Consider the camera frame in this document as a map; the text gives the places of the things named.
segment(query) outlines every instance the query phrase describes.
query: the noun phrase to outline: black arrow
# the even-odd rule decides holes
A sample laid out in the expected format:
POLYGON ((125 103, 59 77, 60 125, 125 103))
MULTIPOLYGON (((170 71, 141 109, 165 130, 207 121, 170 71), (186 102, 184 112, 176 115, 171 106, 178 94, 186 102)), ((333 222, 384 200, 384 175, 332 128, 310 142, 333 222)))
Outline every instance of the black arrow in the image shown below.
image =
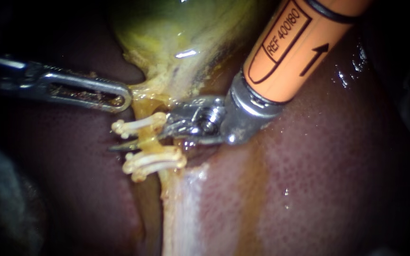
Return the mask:
POLYGON ((316 60, 321 56, 321 54, 328 52, 328 43, 324 44, 323 46, 316 47, 312 49, 313 51, 316 52, 314 57, 311 59, 311 61, 306 65, 305 69, 300 73, 300 76, 304 76, 306 72, 311 68, 311 66, 316 62, 316 60))

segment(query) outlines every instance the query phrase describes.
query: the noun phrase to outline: black band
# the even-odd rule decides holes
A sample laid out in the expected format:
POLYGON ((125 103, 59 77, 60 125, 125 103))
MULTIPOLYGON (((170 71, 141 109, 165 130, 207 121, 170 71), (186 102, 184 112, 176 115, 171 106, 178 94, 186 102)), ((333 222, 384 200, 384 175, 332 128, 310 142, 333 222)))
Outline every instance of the black band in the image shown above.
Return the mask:
POLYGON ((341 15, 339 13, 336 13, 321 3, 319 3, 317 0, 305 0, 311 8, 313 8, 315 11, 317 11, 320 15, 329 18, 333 21, 339 22, 339 23, 355 23, 359 20, 360 17, 351 17, 351 16, 345 16, 341 15))

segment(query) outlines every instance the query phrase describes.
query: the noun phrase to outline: clip applier jaw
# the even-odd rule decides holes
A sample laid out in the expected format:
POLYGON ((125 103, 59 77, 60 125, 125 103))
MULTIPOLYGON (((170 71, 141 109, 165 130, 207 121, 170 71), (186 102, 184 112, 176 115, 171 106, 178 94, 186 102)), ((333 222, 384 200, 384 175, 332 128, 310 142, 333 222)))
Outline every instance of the clip applier jaw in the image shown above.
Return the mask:
POLYGON ((121 112, 132 102, 126 85, 37 62, 0 57, 0 96, 121 112))
MULTIPOLYGON (((219 145, 223 142, 220 134, 220 125, 225 118, 224 97, 222 96, 198 96, 181 101, 165 115, 162 131, 156 139, 167 137, 185 139, 197 145, 219 145)), ((112 126, 117 134, 131 134, 136 137, 136 130, 117 131, 122 126, 135 127, 136 122, 153 125, 148 119, 154 119, 154 115, 135 122, 123 123, 117 121, 112 126)), ((139 141, 137 139, 115 145, 109 151, 133 151, 137 150, 139 141)))

